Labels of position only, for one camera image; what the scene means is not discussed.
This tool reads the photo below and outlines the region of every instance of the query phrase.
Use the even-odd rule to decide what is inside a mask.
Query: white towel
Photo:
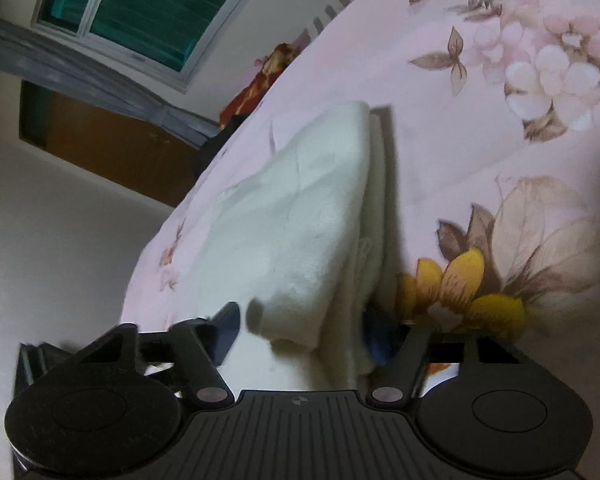
[[[237,301],[246,310],[251,334],[238,336],[221,369],[232,389],[303,389],[309,376],[316,388],[353,388],[371,371],[361,318],[382,263],[384,182],[379,120],[350,102],[219,197],[179,317],[191,317],[191,294],[200,305]],[[249,367],[260,384],[246,380]]]

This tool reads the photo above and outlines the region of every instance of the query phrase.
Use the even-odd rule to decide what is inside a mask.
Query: window frame
[[[102,0],[88,0],[84,9],[82,20],[77,32],[71,32],[53,23],[40,20],[40,10],[44,0],[37,0],[31,20],[31,28],[43,36],[54,40],[64,40],[67,43],[76,44],[87,50],[101,54],[109,59],[115,60],[139,73],[150,76],[159,82],[173,88],[181,93],[186,93],[193,76],[210,53],[218,39],[218,33],[232,15],[240,10],[247,0],[226,0],[224,5],[215,15],[200,40],[193,48],[192,53],[180,72],[168,68],[163,64],[147,56],[143,56],[127,47],[106,40],[90,32],[91,25]]]

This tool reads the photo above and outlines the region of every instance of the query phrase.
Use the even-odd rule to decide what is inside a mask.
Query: yellow petal
[[[395,295],[395,315],[400,321],[413,319],[416,307],[416,279],[410,274],[399,274]]]
[[[487,294],[475,300],[464,315],[464,325],[517,339],[526,328],[526,310],[519,298]]]
[[[420,258],[416,270],[416,312],[423,313],[438,300],[442,269],[430,258]]]
[[[461,314],[474,298],[483,276],[484,256],[480,249],[473,248],[460,254],[442,276],[440,303]]]

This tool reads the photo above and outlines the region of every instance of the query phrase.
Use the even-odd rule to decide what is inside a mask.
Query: bed
[[[183,312],[180,292],[213,200],[351,100],[382,122],[395,261],[384,307],[514,339],[587,401],[580,469],[600,479],[600,0],[355,0],[144,249],[122,321],[157,331],[220,308]],[[324,386],[313,357],[272,368],[269,342],[240,337],[222,370],[232,389]]]

